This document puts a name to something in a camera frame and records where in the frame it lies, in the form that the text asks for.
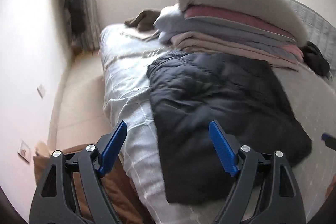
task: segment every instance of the gray upholstered headboard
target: gray upholstered headboard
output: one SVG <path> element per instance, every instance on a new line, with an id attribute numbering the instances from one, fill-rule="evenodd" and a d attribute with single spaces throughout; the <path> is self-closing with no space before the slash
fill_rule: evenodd
<path id="1" fill-rule="evenodd" d="M 308 39 L 321 51 L 330 64 L 332 75 L 336 74 L 336 28 L 306 5 L 295 0 L 285 0 L 299 16 L 308 31 Z"/>

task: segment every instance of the black cloth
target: black cloth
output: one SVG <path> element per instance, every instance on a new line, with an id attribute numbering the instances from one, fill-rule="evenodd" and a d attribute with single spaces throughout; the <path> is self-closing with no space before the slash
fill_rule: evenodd
<path id="1" fill-rule="evenodd" d="M 71 18 L 72 34 L 77 36 L 86 30 L 85 24 L 85 0 L 65 0 L 64 7 L 68 9 Z"/>
<path id="2" fill-rule="evenodd" d="M 308 42 L 301 50 L 303 52 L 303 61 L 309 68 L 319 76 L 326 77 L 329 75 L 330 65 L 315 44 Z"/>
<path id="3" fill-rule="evenodd" d="M 233 179 L 209 138 L 213 120 L 257 152 L 283 151 L 291 165 L 311 151 L 310 138 L 265 61 L 177 51 L 156 59 L 147 76 L 170 203 L 200 204 L 228 195 Z"/>

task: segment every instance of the floor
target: floor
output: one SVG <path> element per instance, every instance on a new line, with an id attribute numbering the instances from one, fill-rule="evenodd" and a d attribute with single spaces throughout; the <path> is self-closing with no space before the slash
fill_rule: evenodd
<path id="1" fill-rule="evenodd" d="M 56 148 L 96 143 L 110 133 L 103 112 L 104 80 L 98 53 L 76 57 L 66 82 L 60 107 Z"/>

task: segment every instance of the wall outlet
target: wall outlet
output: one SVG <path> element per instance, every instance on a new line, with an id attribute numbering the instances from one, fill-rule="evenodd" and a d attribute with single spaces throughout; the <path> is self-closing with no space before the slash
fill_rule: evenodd
<path id="1" fill-rule="evenodd" d="M 32 151 L 29 148 L 29 146 L 23 141 L 21 140 L 20 142 L 20 147 L 19 150 L 17 152 L 25 161 L 27 161 L 28 163 L 30 162 L 30 159 L 32 157 Z"/>
<path id="2" fill-rule="evenodd" d="M 44 86 L 41 84 L 37 87 L 37 92 L 40 94 L 41 98 L 45 96 L 45 89 Z"/>

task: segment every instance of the metal screw head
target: metal screw head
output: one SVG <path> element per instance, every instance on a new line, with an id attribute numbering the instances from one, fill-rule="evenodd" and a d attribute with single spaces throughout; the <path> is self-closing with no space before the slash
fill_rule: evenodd
<path id="1" fill-rule="evenodd" d="M 90 145 L 88 145 L 87 147 L 86 147 L 86 151 L 93 151 L 93 150 L 95 150 L 96 149 L 96 147 L 93 145 L 93 144 L 90 144 Z"/>
<path id="2" fill-rule="evenodd" d="M 251 148 L 249 146 L 247 146 L 247 145 L 243 145 L 241 147 L 241 150 L 243 150 L 244 152 L 249 152 L 251 150 Z"/>
<path id="3" fill-rule="evenodd" d="M 55 157 L 55 158 L 57 158 L 58 156 L 61 156 L 61 151 L 59 151 L 59 150 L 56 150 L 55 152 L 53 152 L 53 156 Z"/>
<path id="4" fill-rule="evenodd" d="M 276 152 L 275 152 L 275 156 L 277 156 L 277 157 L 279 157 L 279 158 L 281 158 L 283 155 L 284 155 L 284 154 L 283 154 L 283 152 L 281 152 L 281 151 L 276 151 Z"/>

